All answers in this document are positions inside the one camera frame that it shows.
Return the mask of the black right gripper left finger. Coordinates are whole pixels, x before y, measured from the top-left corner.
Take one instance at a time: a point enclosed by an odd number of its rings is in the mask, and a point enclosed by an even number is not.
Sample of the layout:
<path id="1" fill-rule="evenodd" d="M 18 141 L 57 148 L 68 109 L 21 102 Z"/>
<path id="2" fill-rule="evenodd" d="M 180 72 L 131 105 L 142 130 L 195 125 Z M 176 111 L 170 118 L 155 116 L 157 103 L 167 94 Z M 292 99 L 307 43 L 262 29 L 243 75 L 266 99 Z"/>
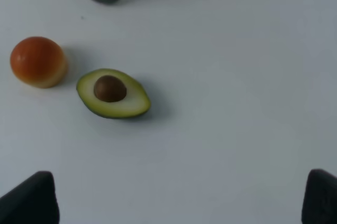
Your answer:
<path id="1" fill-rule="evenodd" d="M 1 197 L 1 223 L 59 223 L 54 177 L 39 171 Z"/>

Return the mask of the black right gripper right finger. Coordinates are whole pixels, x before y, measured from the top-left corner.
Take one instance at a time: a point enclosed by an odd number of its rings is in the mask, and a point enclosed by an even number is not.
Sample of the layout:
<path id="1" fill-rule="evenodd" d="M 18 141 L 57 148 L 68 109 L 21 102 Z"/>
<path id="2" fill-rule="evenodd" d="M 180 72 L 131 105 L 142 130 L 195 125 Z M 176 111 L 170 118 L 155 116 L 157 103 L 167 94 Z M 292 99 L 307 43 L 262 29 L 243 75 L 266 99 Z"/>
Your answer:
<path id="1" fill-rule="evenodd" d="M 310 171 L 301 221 L 305 224 L 336 224 L 336 176 L 323 169 Z"/>

